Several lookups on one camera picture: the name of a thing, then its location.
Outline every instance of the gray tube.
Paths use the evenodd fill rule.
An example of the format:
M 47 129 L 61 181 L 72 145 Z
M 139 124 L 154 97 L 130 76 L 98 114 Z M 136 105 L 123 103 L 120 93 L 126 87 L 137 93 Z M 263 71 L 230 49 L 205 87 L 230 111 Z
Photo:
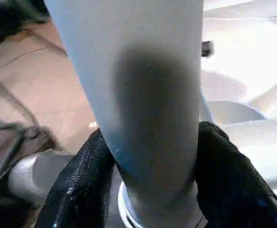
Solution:
M 193 183 L 203 1 L 46 4 L 135 213 L 169 211 Z

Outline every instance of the black cable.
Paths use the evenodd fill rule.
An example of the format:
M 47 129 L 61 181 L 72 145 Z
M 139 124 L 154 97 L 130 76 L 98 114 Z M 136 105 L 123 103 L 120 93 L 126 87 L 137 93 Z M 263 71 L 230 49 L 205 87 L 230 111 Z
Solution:
M 38 52 L 38 51 L 42 51 L 42 50 L 46 50 L 46 49 L 48 49 L 48 48 L 47 48 L 47 47 L 44 47 L 44 48 L 40 48 L 40 49 L 36 49 L 36 50 L 32 50 L 32 51 L 26 52 L 26 53 L 24 53 L 24 54 L 21 54 L 21 55 L 19 55 L 19 56 L 15 57 L 14 59 L 12 59 L 10 62 L 8 62 L 8 63 L 6 63 L 6 64 L 4 64 L 4 65 L 0 66 L 0 69 L 2 69 L 2 68 L 4 68 L 4 67 L 6 67 L 6 66 L 8 66 L 8 65 L 10 65 L 11 63 L 13 63 L 15 60 L 17 60 L 18 58 L 20 58 L 20 57 L 22 57 L 22 56 L 25 56 L 25 55 L 27 55 L 27 54 L 31 54 L 31 53 L 34 53 L 34 52 Z

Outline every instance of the floor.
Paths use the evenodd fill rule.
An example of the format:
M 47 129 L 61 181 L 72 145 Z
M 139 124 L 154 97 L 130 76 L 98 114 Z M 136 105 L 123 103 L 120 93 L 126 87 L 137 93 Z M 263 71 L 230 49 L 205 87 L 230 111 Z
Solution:
M 215 54 L 202 60 L 206 99 L 243 102 L 267 118 L 276 118 L 277 18 L 218 19 L 216 13 L 216 9 L 208 11 L 203 22 L 203 40 L 214 41 L 215 47 Z M 63 48 L 51 22 L 36 33 Z M 72 63 L 40 38 L 30 36 L 0 45 L 0 80 L 69 153 L 76 153 L 95 129 L 93 112 Z M 25 121 L 1 97 L 0 118 Z

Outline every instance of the black mesh fabric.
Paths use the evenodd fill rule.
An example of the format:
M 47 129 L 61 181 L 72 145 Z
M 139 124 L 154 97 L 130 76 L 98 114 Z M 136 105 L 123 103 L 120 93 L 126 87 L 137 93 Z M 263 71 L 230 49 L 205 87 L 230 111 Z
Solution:
M 105 227 L 113 165 L 97 130 L 59 175 L 35 227 Z M 195 174 L 207 227 L 277 228 L 275 194 L 228 136 L 208 122 L 199 125 Z M 109 219 L 108 227 L 122 227 L 117 220 Z
M 36 228 L 105 226 L 114 159 L 95 131 L 54 183 Z
M 208 227 L 277 228 L 277 197 L 218 126 L 202 122 L 196 163 L 198 203 Z

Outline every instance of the white metal pole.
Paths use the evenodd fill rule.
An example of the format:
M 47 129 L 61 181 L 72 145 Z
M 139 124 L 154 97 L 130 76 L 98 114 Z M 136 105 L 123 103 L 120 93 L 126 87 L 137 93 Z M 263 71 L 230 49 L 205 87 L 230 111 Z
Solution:
M 196 206 L 202 0 L 46 0 L 135 217 L 184 225 Z

